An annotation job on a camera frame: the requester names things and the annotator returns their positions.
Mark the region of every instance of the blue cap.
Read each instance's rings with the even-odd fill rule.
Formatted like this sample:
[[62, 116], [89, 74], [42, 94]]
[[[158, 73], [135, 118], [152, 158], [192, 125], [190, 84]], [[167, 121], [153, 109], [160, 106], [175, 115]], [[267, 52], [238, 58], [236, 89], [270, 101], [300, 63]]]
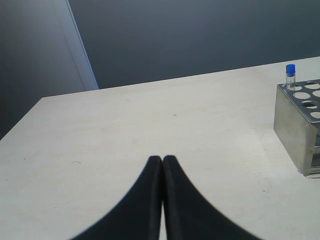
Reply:
[[296, 65], [288, 64], [285, 66], [285, 72], [288, 77], [293, 77], [296, 73]]

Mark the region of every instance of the test tube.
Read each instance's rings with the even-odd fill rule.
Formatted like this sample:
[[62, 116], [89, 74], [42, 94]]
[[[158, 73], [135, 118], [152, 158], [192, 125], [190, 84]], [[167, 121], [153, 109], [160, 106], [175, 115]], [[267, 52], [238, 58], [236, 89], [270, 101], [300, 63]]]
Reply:
[[288, 90], [296, 89], [296, 65], [288, 64], [285, 66], [285, 85]]

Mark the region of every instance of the white table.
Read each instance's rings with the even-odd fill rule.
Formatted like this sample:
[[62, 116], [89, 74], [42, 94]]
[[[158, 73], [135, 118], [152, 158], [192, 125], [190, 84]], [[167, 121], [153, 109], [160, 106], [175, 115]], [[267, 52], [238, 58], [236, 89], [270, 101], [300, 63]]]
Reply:
[[[297, 81], [320, 78], [320, 57], [290, 63]], [[0, 141], [0, 239], [73, 237], [117, 204], [150, 155], [167, 154], [246, 230], [319, 239], [320, 179], [298, 173], [273, 131], [286, 64], [42, 98]]]

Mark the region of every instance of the test tube rack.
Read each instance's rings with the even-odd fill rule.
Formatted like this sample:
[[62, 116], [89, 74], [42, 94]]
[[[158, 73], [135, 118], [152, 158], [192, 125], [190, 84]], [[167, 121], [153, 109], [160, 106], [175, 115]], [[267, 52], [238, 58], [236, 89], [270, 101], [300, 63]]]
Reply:
[[320, 79], [277, 85], [273, 129], [304, 176], [320, 173]]

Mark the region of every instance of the gray wall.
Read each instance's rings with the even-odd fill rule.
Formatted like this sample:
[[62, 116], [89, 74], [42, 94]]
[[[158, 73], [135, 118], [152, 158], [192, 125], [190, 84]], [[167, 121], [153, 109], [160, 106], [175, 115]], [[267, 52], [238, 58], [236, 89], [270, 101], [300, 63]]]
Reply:
[[319, 0], [69, 0], [100, 88], [320, 56]]
[[0, 0], [2, 136], [42, 97], [85, 90], [54, 1]]

